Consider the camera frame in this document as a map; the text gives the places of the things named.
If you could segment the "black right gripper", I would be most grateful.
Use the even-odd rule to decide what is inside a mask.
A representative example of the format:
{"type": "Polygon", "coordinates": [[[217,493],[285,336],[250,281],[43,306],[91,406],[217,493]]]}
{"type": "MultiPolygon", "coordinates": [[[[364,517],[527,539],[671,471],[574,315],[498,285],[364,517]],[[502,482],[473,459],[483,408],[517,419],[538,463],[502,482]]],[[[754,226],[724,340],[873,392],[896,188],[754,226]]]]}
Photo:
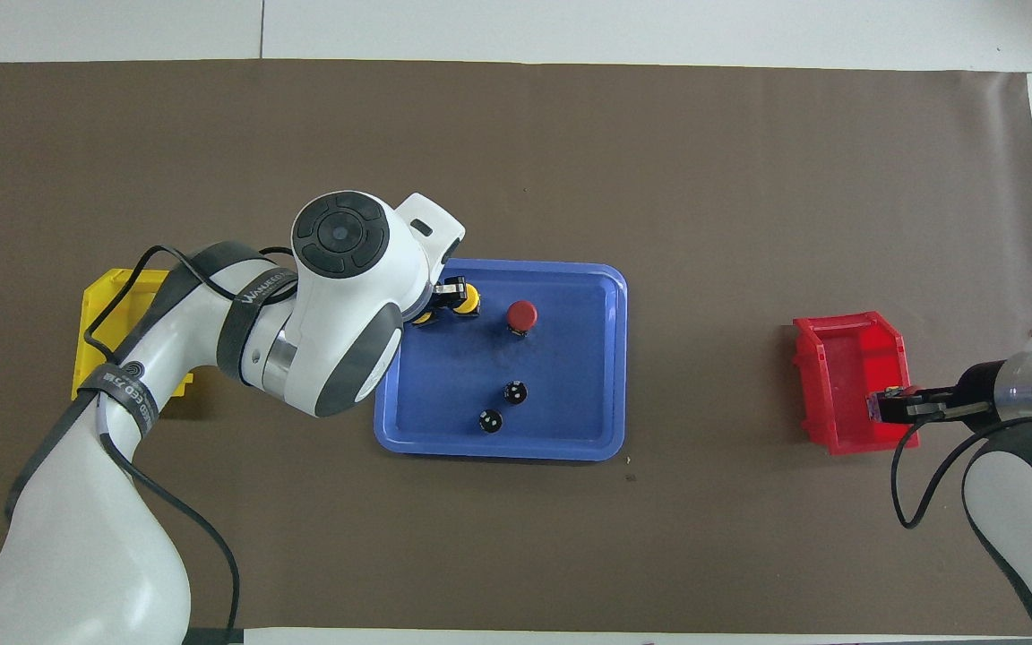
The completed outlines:
{"type": "Polygon", "coordinates": [[[985,404],[983,411],[964,414],[962,422],[1000,422],[1001,417],[994,404],[996,379],[1006,360],[983,362],[964,370],[957,384],[941,388],[918,388],[915,385],[892,385],[884,391],[873,394],[875,401],[905,401],[902,412],[909,424],[918,422],[942,422],[959,417],[957,407],[972,407],[985,404]],[[953,397],[953,407],[944,401],[953,397]]]}

